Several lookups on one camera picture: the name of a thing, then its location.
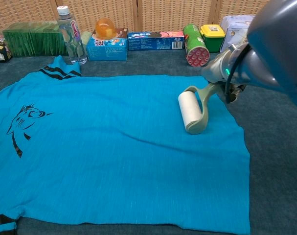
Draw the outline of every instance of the green container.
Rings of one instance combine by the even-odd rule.
[[[219,52],[225,33],[217,24],[205,24],[200,31],[209,52]]]
[[[2,33],[13,56],[67,55],[57,22],[13,23]]]
[[[209,60],[209,51],[205,46],[198,27],[194,24],[188,24],[184,27],[183,34],[188,63],[194,67],[205,65]]]

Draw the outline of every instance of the woven screen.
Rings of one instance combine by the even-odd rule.
[[[188,23],[208,23],[211,0],[141,0],[144,31],[183,30]]]
[[[132,0],[63,0],[76,17],[81,31],[93,32],[100,18],[108,18],[116,28],[134,29]]]
[[[14,22],[55,20],[49,0],[0,0],[0,33]]]
[[[219,22],[227,15],[251,15],[256,14],[269,0],[223,0]]]

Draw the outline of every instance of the t-shirt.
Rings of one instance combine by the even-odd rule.
[[[3,89],[0,214],[249,234],[243,129],[213,95],[207,129],[188,134],[177,98],[190,85],[207,82],[81,77],[59,56]]]

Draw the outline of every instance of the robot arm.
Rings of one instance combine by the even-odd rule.
[[[283,92],[297,105],[297,0],[266,4],[249,27],[248,42],[231,45],[203,68],[202,76],[225,83],[226,95],[253,85]]]

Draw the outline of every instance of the cardboard box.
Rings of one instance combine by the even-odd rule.
[[[126,60],[128,50],[128,29],[117,28],[117,36],[111,40],[97,39],[95,30],[86,45],[90,61]]]
[[[183,49],[184,35],[178,32],[135,32],[128,34],[129,50]]]
[[[224,16],[221,28],[226,37],[220,47],[220,52],[223,52],[231,44],[239,46],[247,42],[247,31],[253,19],[252,15]]]

